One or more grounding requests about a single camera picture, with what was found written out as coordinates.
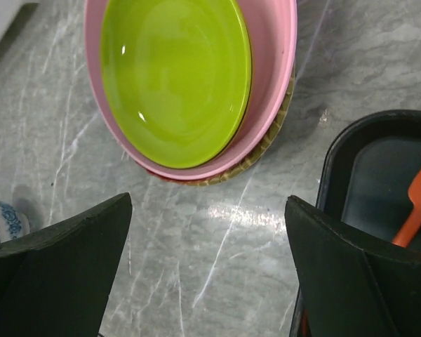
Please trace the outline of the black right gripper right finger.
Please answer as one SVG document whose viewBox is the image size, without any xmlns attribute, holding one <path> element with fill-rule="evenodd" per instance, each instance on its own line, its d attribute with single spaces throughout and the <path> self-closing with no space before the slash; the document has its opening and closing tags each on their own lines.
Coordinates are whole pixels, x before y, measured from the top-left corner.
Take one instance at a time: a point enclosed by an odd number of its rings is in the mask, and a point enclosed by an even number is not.
<svg viewBox="0 0 421 337">
<path fill-rule="evenodd" d="M 421 252 L 296 196 L 286 202 L 285 219 L 313 336 L 421 336 Z"/>
</svg>

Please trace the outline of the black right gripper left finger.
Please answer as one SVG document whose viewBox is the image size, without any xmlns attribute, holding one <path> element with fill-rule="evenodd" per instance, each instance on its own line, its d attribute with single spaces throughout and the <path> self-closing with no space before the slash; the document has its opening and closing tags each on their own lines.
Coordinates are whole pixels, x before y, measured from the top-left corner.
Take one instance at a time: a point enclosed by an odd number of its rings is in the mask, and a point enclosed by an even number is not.
<svg viewBox="0 0 421 337">
<path fill-rule="evenodd" d="M 0 336 L 98 336 L 131 216 L 125 192 L 0 243 Z"/>
</svg>

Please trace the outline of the green plate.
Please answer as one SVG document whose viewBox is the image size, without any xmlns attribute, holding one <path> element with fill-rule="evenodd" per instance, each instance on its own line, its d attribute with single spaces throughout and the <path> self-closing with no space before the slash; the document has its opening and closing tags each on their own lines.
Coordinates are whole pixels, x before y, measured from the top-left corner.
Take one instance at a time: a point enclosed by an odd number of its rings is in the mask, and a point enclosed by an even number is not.
<svg viewBox="0 0 421 337">
<path fill-rule="evenodd" d="M 243 121 L 252 62 L 235 1 L 110 1 L 100 62 L 117 124 L 157 164 L 201 165 Z"/>
</svg>

